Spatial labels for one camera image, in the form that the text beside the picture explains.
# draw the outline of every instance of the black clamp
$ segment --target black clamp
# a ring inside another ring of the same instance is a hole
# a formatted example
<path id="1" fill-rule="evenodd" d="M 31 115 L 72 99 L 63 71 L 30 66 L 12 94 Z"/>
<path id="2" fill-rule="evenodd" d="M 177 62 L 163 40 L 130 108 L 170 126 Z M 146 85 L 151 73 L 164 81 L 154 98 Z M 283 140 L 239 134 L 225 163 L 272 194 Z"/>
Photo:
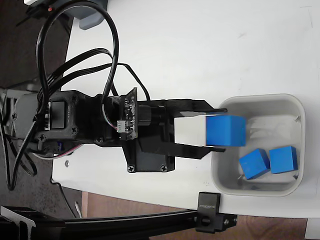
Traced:
<path id="1" fill-rule="evenodd" d="M 24 240 L 57 240 L 60 239 L 60 233 L 66 224 L 63 220 L 51 217 L 28 207 L 19 206 L 1 206 L 1 216 L 9 220 L 10 226 L 3 225 L 1 222 L 1 232 L 4 228 L 10 227 L 8 239 Z"/>
<path id="2" fill-rule="evenodd" d="M 219 213 L 220 196 L 220 193 L 199 192 L 195 227 L 197 232 L 214 234 L 237 225 L 237 215 Z"/>

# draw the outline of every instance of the blue block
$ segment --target blue block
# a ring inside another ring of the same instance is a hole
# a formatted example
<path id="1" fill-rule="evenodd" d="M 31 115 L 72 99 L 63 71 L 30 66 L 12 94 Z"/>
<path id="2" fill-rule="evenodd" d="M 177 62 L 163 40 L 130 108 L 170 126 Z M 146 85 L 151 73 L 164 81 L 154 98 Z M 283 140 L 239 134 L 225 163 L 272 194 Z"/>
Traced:
<path id="1" fill-rule="evenodd" d="M 297 151 L 293 146 L 285 146 L 269 151 L 271 173 L 279 174 L 298 170 Z"/>
<path id="2" fill-rule="evenodd" d="M 267 153 L 260 148 L 241 157 L 239 162 L 246 179 L 255 179 L 270 170 Z"/>
<path id="3" fill-rule="evenodd" d="M 242 116 L 217 115 L 206 117 L 206 145 L 246 145 L 246 119 Z"/>

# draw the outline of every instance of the table surface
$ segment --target table surface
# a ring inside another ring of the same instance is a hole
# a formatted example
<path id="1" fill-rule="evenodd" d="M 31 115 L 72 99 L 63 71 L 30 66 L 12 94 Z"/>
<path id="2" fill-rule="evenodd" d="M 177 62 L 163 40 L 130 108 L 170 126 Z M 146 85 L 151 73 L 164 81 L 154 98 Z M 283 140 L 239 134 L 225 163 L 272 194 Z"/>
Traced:
<path id="1" fill-rule="evenodd" d="M 320 161 L 320 2 L 316 0 L 110 0 L 108 12 L 118 29 L 119 61 L 128 63 L 151 99 L 205 99 L 218 107 L 233 96 L 287 93 L 306 113 L 304 175 L 285 197 L 222 194 L 220 211 L 239 215 L 319 218 Z M 113 49 L 103 22 L 88 30 L 74 20 L 67 60 L 103 47 Z M 110 62 L 98 55 L 70 70 Z M 66 84 L 95 96 L 104 89 L 108 70 Z M 137 83 L 118 67 L 120 94 Z M 144 100 L 138 88 L 138 98 Z M 205 118 L 175 121 L 177 143 L 204 145 Z M 198 193 L 219 191 L 211 176 L 212 156 L 176 158 L 168 173 L 127 173 L 121 148 L 85 145 L 53 163 L 53 179 L 91 193 L 177 208 L 197 209 Z"/>

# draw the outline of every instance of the white tray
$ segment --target white tray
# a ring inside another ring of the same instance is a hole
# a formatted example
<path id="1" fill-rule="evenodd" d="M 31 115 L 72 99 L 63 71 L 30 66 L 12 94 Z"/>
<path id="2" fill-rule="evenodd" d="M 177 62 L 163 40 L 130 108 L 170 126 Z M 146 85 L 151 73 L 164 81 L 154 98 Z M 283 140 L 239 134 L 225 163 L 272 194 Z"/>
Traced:
<path id="1" fill-rule="evenodd" d="M 300 184 L 305 164 L 306 114 L 301 102 L 290 94 L 268 94 L 231 97 L 220 108 L 232 115 L 245 117 L 246 146 L 227 147 L 212 158 L 215 186 L 225 194 L 283 197 Z M 257 148 L 269 150 L 296 148 L 298 170 L 272 174 L 270 171 L 247 180 L 239 158 Z"/>

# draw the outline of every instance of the gray object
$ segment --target gray object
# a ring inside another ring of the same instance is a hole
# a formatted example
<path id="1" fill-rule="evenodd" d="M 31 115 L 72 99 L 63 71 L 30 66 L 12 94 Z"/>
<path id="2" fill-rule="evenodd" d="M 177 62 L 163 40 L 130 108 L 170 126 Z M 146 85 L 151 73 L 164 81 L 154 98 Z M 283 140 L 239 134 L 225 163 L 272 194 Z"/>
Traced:
<path id="1" fill-rule="evenodd" d="M 246 146 L 227 147 L 212 157 L 212 179 L 224 194 L 283 197 L 300 184 L 305 164 L 306 114 L 301 102 L 289 94 L 237 96 L 224 101 L 231 115 L 247 119 Z M 298 170 L 247 180 L 239 158 L 257 148 L 269 150 L 293 146 L 297 151 Z"/>
<path id="2" fill-rule="evenodd" d="M 65 4 L 70 1 L 71 0 L 57 0 L 52 6 L 54 8 L 58 8 L 62 4 Z M 108 0 L 90 0 L 90 1 L 102 6 L 105 10 L 107 10 Z M 43 2 L 44 0 L 38 0 L 35 3 L 33 3 L 31 6 L 34 7 Z M 97 26 L 104 20 L 104 17 L 99 12 L 96 12 L 95 10 L 85 6 L 74 7 L 72 9 L 67 10 L 65 13 L 71 17 L 79 19 L 80 20 L 79 27 L 82 30 L 87 30 L 89 28 Z"/>
<path id="3" fill-rule="evenodd" d="M 77 201 L 74 202 L 74 206 L 75 206 L 75 209 L 79 215 L 79 217 L 82 219 L 82 213 L 81 213 L 81 209 L 79 207 L 79 203 Z"/>
<path id="4" fill-rule="evenodd" d="M 18 139 L 24 139 L 25 134 L 28 133 L 29 129 L 26 126 L 31 126 L 33 123 L 32 114 L 37 113 L 38 100 L 33 97 L 34 94 L 25 94 L 21 96 L 17 103 L 21 103 L 14 106 L 14 116 L 12 119 L 14 121 L 14 131 L 15 136 Z"/>

